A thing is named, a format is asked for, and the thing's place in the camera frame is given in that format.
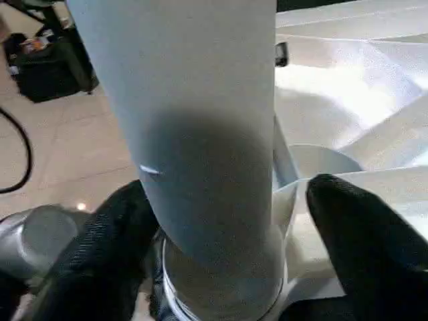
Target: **white plastic part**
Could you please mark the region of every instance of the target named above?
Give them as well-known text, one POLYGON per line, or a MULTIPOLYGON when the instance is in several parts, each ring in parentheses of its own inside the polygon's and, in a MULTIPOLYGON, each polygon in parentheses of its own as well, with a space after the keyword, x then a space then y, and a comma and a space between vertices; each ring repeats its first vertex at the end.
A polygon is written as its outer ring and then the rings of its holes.
POLYGON ((177 298, 201 320, 260 319, 284 279, 271 214, 276 1, 69 9, 171 240, 177 298))
POLYGON ((428 32, 425 0, 364 0, 291 11, 278 17, 278 31, 336 39, 379 39, 428 32))

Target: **black bag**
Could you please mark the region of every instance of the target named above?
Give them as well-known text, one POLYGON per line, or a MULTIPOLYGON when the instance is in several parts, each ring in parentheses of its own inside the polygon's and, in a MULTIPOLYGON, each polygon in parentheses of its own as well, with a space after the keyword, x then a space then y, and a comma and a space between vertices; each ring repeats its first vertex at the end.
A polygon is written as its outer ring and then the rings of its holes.
POLYGON ((11 77, 22 95, 32 102, 45 102, 80 91, 57 43, 40 51, 24 53, 21 43, 26 39, 23 34, 16 33, 3 44, 11 77))

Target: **beige floor tile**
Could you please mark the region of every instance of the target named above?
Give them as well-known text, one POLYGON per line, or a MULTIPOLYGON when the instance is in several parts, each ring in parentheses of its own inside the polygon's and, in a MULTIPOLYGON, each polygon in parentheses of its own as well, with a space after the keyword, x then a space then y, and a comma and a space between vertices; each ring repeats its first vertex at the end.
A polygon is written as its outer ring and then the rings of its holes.
POLYGON ((85 204, 85 210, 92 212, 119 187, 137 178, 135 168, 127 167, 58 184, 34 193, 32 205, 60 204, 75 209, 79 204, 85 204))
POLYGON ((109 114, 110 105, 103 90, 98 86, 92 95, 79 93, 67 99, 62 122, 70 122, 91 116, 109 114))
POLYGON ((62 119, 66 99, 60 98, 34 104, 24 97, 7 100, 3 105, 25 129, 57 126, 62 119))
MULTIPOLYGON (((48 156, 51 154, 55 133, 54 127, 28 130, 33 146, 34 167, 28 184, 16 193, 38 188, 48 156)), ((22 178, 26 162, 25 147, 17 134, 0 138, 0 189, 11 186, 22 178)))
POLYGON ((33 198, 31 194, 2 195, 0 197, 0 219, 14 213, 32 208, 33 198))
POLYGON ((111 116, 85 118, 58 128, 41 188, 131 165, 125 141, 111 116))

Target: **gray cylindrical object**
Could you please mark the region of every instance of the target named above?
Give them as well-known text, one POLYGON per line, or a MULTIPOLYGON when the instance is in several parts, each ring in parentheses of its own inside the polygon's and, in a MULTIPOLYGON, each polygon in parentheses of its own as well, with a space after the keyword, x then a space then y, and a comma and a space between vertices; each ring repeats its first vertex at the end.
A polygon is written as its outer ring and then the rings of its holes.
POLYGON ((283 276, 271 218, 276 2, 68 5, 168 237, 215 274, 272 271, 257 286, 271 304, 283 276))

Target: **white surface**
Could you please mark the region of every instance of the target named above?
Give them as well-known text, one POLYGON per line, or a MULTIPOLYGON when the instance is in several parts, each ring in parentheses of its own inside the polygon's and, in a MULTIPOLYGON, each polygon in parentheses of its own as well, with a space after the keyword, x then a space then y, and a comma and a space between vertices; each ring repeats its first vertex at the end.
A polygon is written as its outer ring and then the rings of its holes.
POLYGON ((174 243, 177 298, 202 320, 261 318, 284 278, 271 220, 276 0, 69 8, 174 243))
POLYGON ((363 170, 427 164, 426 45, 282 39, 291 64, 276 71, 276 114, 289 146, 339 150, 363 170))
POLYGON ((403 37, 409 35, 419 35, 428 32, 428 3, 426 1, 392 1, 391 9, 388 3, 391 1, 379 1, 379 6, 373 5, 378 1, 364 1, 361 6, 357 3, 329 6, 330 16, 326 14, 324 21, 316 19, 315 9, 309 9, 308 17, 312 17, 315 22, 304 23, 305 19, 296 19, 288 25, 286 18, 281 19, 277 25, 278 33, 285 35, 306 35, 312 37, 326 37, 336 39, 380 39, 387 37, 403 37))
POLYGON ((305 25, 313 22, 345 20, 351 17, 376 15, 384 12, 418 8, 427 5, 425 0, 359 0, 335 5, 292 10, 276 15, 277 28, 305 25))

